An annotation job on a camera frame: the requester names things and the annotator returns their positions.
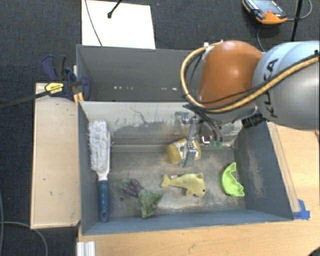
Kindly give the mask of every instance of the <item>blue tape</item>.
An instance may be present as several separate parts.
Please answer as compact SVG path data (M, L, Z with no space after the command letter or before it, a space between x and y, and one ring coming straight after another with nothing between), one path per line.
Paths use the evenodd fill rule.
M298 199L301 211L293 212L293 217L295 220L306 220L310 219L310 211L306 210L304 201Z

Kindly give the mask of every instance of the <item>gray carpet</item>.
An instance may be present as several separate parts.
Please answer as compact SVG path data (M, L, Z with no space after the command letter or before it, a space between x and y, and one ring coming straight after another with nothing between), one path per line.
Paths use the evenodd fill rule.
M240 0L127 0L151 5L155 44L162 49L194 49L209 42L242 40L258 46L259 25L250 19ZM296 1L279 0L289 17ZM296 40L319 40L320 1L301 20ZM309 10L304 0L302 16ZM265 49L290 40L293 23L261 30ZM42 74L40 61L48 54L66 55L66 65L76 62L81 43L80 0L0 1L0 99L17 100L34 93ZM33 147L33 102L0 110L0 191L6 221L29 222ZM75 255L75 228L41 231L50 256ZM44 255L41 240L27 229L6 226L3 256Z

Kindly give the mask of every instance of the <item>brush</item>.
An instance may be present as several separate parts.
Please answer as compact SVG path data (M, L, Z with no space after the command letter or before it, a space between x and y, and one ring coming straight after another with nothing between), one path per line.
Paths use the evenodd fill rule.
M108 173L110 170L110 132L104 120L89 122L89 147L91 149L91 169L98 176L98 210L102 223L109 218Z

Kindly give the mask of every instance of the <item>white paper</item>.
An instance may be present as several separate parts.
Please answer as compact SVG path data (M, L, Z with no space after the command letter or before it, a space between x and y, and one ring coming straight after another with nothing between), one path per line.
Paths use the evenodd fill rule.
M87 0L88 11L103 46L155 49L151 9L148 5ZM82 0L82 44L100 46L90 22L85 1Z

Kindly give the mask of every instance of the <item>wooden table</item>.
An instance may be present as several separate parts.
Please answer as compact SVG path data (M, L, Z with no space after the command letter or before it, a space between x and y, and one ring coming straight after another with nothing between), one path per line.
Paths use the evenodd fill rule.
M81 236L97 256L307 256L320 247L319 140L314 132L277 126L296 195L309 220Z

